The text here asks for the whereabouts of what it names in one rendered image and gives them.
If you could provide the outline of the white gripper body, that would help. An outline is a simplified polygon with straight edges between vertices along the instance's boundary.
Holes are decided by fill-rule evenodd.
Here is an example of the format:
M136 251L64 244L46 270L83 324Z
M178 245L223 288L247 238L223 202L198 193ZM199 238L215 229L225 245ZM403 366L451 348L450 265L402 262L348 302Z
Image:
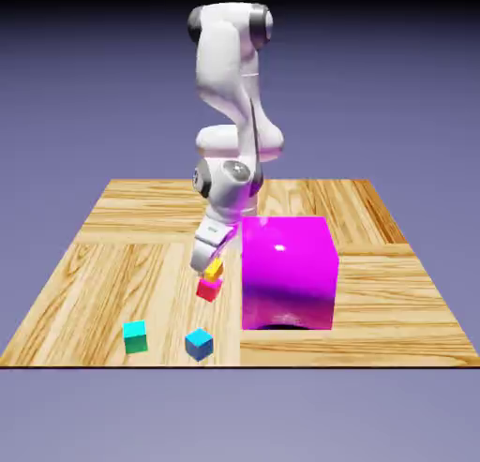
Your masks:
M220 239L194 239L190 267L197 273L203 273L221 250Z

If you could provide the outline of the small yellow cube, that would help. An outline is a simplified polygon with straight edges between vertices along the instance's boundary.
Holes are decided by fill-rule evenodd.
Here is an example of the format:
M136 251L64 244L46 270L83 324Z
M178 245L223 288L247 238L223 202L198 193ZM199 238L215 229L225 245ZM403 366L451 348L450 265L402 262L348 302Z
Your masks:
M217 281L223 274L223 261L220 258L215 258L204 270L202 277L209 281Z

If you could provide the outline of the small red cube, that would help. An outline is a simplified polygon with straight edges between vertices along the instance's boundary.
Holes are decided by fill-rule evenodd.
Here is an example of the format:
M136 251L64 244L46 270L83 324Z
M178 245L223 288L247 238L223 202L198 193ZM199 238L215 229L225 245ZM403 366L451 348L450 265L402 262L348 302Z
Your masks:
M200 278L198 281L196 295L207 302L213 302L221 289L223 280L218 278L215 281L210 281Z

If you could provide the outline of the small blue cube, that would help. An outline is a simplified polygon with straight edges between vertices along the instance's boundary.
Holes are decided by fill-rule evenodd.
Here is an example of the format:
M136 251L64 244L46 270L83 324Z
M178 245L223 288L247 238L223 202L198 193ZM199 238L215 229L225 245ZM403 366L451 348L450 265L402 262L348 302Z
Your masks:
M214 339L203 328L198 328L185 337L187 354L195 361L200 362L214 351Z

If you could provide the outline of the small green cube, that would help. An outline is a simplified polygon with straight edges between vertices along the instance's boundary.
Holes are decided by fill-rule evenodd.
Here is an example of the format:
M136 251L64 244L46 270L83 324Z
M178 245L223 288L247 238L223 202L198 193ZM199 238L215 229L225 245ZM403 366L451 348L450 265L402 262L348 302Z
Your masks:
M126 354L148 350L146 326L144 320L135 320L123 324L123 340Z

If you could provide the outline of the large magenta box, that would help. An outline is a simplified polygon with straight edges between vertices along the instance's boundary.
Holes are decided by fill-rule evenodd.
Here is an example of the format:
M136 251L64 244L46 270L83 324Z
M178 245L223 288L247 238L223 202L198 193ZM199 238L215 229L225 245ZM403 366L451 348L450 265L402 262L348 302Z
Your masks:
M339 256L323 216L242 221L242 328L329 330Z

